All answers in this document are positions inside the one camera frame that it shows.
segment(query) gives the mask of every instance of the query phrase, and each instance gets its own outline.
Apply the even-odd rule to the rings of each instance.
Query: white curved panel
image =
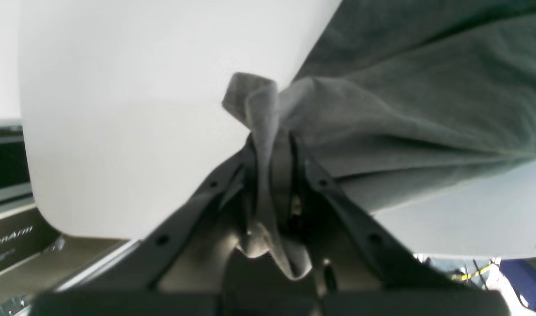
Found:
[[[37,0],[21,20],[24,136],[42,214],[139,238],[238,151],[230,76],[288,86],[338,0]]]

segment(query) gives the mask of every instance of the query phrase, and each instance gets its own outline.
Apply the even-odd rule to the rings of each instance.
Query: black metal bracket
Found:
[[[39,296],[31,314],[508,314],[496,292],[469,290],[420,264],[347,198],[300,138],[289,140],[289,200],[300,212],[278,214],[279,223],[308,249],[315,295],[267,295],[250,310],[222,288],[226,264],[254,216],[256,154],[249,137],[127,258],[73,290]]]

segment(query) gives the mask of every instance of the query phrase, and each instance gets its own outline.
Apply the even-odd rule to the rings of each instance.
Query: table surface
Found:
[[[220,106],[231,74],[285,88],[338,4],[23,2],[21,111],[42,214],[73,236],[146,236],[244,144]],[[415,252],[536,255],[536,163],[377,218]]]

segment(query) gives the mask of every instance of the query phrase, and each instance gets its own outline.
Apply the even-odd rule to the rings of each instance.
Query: cable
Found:
[[[461,277],[461,280],[463,280],[463,286],[472,287],[472,288],[478,287],[476,284],[471,282],[471,278],[469,278],[468,276],[469,276],[469,269],[467,268],[467,264],[465,264],[465,275]]]
[[[480,280],[482,280],[482,283],[484,284],[484,288],[488,290],[488,286],[486,286],[486,281],[484,280],[484,277],[482,276],[482,270],[479,269],[479,265],[477,264],[477,260],[473,259],[473,263],[475,264],[475,268],[477,268],[477,272],[479,273]]]
[[[519,300],[519,303],[521,304],[521,306],[527,308],[528,310],[531,310],[529,307],[527,307],[527,306],[525,306],[525,304],[523,304],[523,301],[521,300],[521,294],[519,294],[515,288],[512,288],[512,289],[514,290],[514,293],[517,296],[517,300]]]
[[[465,265],[465,274],[463,274],[462,276],[461,275],[451,276],[451,280],[461,280],[461,281],[470,282],[471,278],[474,278],[474,277],[478,276],[481,273],[485,273],[486,271],[490,270],[490,268],[492,266],[493,266],[492,264],[489,264],[488,266],[485,266],[484,268],[469,274],[469,272],[467,270],[467,265]]]

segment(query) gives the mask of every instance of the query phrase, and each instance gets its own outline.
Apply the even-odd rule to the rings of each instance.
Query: screw hole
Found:
[[[376,246],[380,246],[383,244],[383,238],[381,238],[381,236],[379,236],[378,234],[370,234],[368,238],[370,242],[372,242],[372,244],[375,244]]]
[[[162,235],[159,238],[157,238],[157,244],[159,246],[162,246],[162,245],[164,245],[166,243],[168,243],[168,236],[167,235]]]

